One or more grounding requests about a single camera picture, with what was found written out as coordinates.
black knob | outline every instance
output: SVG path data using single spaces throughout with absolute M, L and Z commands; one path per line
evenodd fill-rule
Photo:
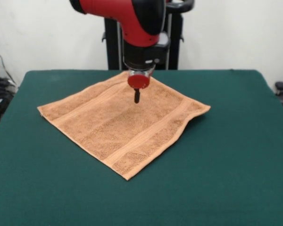
M 275 87 L 278 91 L 283 91 L 283 81 L 278 81 L 275 83 Z

black cable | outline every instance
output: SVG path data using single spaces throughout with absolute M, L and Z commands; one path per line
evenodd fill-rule
M 15 80 L 13 79 L 13 77 L 10 75 L 10 73 L 7 71 L 6 67 L 5 67 L 5 64 L 4 64 L 4 61 L 3 61 L 3 57 L 0 55 L 0 59 L 1 59 L 1 62 L 2 62 L 2 66 L 6 72 L 6 74 L 8 74 L 9 78 L 13 81 L 14 84 L 16 84 Z

handle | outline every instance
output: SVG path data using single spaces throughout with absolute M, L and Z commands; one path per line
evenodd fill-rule
M 195 0 L 183 0 L 182 2 L 169 2 L 166 4 L 166 13 L 186 13 L 194 8 Z

orange towel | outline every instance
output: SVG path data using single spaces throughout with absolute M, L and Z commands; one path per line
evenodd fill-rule
M 123 72 L 38 110 L 83 150 L 129 180 L 210 106 L 154 78 L 135 104 L 127 76 Z

green tablecloth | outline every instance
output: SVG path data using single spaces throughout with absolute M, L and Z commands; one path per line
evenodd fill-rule
M 0 123 L 0 226 L 283 226 L 283 107 L 260 73 L 156 71 L 212 108 L 128 182 L 36 109 L 117 73 L 26 75 Z

